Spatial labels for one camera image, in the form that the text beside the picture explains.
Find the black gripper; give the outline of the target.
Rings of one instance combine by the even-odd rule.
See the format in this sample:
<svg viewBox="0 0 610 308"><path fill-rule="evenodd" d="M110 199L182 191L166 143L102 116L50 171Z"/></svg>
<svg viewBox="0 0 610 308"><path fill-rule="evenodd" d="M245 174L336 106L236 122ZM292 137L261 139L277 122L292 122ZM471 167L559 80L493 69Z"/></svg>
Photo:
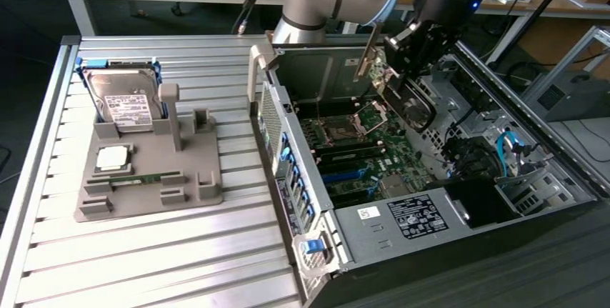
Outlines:
<svg viewBox="0 0 610 308"><path fill-rule="evenodd" d="M404 30L384 38L385 62L399 75L415 78L457 41L481 0L413 0Z"/></svg>

